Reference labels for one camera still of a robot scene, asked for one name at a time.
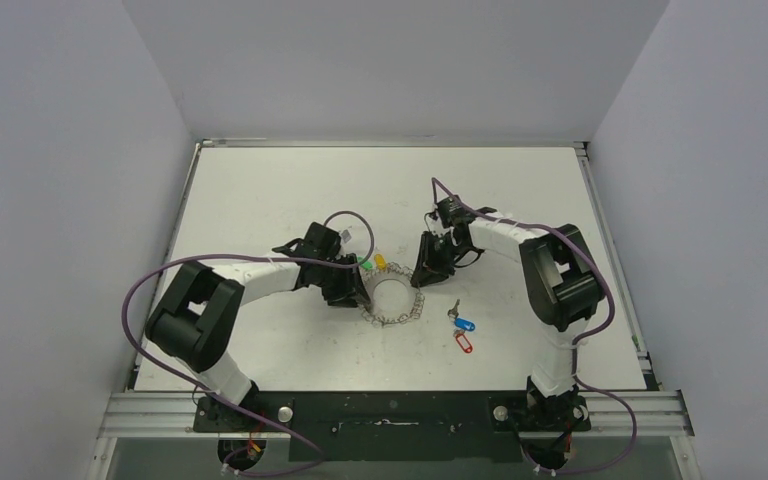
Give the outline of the metal ring disc with keyrings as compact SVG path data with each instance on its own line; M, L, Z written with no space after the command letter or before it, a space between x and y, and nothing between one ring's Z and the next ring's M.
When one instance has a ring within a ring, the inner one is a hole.
M425 302L423 293L410 283L413 271L397 263L365 271L362 280L370 303L360 306L362 318L375 327L402 325L418 320Z

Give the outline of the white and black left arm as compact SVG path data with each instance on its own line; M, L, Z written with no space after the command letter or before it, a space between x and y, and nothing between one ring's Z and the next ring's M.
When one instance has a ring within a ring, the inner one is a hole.
M239 309L272 294L315 286L332 307L371 303L357 267L345 253L340 234L310 224L302 238L274 248L264 262L210 267L184 262L150 315L146 337L192 372L201 387L222 396L219 416L242 431L257 420L255 383L227 351Z

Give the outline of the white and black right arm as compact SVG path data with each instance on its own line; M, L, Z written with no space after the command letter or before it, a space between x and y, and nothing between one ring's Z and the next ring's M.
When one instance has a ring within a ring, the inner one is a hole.
M607 293L580 230L572 224L521 226L489 207L473 211L458 196L437 202L424 221L411 277L415 288L448 280L470 253L492 252L522 267L527 299L547 336L528 377L528 387L538 393L527 398L525 414L537 428L553 427L565 415L560 396L577 389L575 339Z

